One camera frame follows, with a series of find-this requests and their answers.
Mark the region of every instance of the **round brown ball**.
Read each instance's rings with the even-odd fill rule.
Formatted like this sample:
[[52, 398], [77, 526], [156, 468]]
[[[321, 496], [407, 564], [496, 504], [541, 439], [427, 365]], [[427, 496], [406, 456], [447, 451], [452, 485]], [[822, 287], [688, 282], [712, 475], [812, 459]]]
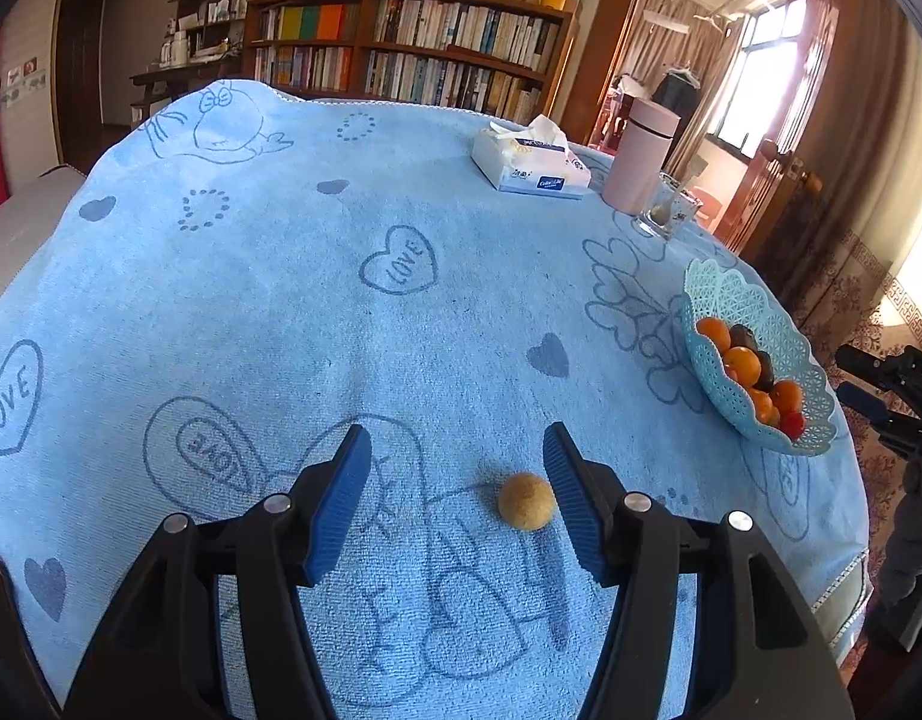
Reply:
[[543, 528], [554, 516], [554, 490], [532, 473], [516, 473], [497, 495], [497, 509], [507, 524], [519, 531]]

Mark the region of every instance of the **silver screw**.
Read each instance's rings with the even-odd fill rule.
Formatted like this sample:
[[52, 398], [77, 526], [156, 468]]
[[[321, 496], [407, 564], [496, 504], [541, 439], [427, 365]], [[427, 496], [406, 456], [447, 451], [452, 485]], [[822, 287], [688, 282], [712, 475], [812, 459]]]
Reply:
[[750, 531], [755, 526], [755, 522], [750, 519], [750, 514], [745, 514], [745, 512], [731, 512], [728, 514], [728, 524], [735, 531]]
[[291, 508], [291, 499], [284, 493], [275, 493], [264, 499], [264, 511], [268, 514], [283, 514]]
[[168, 533], [180, 533], [187, 527], [186, 514], [170, 514], [164, 519], [164, 530]]
[[624, 505], [632, 512], [647, 512], [651, 508], [651, 499], [644, 493], [628, 493], [624, 496]]

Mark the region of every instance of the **bowl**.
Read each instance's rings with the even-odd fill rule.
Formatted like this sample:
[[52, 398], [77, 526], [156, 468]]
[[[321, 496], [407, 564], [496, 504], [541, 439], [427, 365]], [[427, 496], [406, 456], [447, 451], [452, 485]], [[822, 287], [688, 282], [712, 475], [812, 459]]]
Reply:
[[[831, 421], [834, 396], [827, 389], [824, 369], [811, 356], [811, 347], [794, 322], [767, 291], [749, 284], [736, 269], [721, 268], [714, 260], [694, 260], [684, 274], [684, 307], [680, 313], [684, 344], [691, 365], [714, 408], [742, 436], [784, 455], [814, 457], [830, 448], [837, 434]], [[757, 346], [771, 355], [774, 378], [793, 379], [804, 391], [801, 413], [807, 423], [792, 442], [778, 429], [755, 419], [750, 396], [723, 372], [714, 341], [696, 329], [698, 319], [720, 317], [728, 326], [746, 324]]]

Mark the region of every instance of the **window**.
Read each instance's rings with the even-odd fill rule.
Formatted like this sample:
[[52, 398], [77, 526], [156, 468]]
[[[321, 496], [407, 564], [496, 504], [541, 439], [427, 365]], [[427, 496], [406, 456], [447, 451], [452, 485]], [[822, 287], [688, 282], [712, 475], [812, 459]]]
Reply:
[[757, 153], [798, 59], [807, 0], [793, 0], [747, 19], [726, 95], [708, 131], [737, 156]]

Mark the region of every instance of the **bottle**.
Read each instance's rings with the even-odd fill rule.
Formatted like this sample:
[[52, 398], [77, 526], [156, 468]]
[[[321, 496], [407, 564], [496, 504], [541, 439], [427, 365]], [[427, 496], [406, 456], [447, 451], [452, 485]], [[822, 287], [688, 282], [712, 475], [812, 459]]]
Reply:
[[617, 145], [601, 196], [612, 208], [639, 214], [654, 197], [680, 116], [651, 100], [637, 98]]
[[187, 64], [187, 32], [179, 29], [171, 42], [171, 64], [174, 67]]

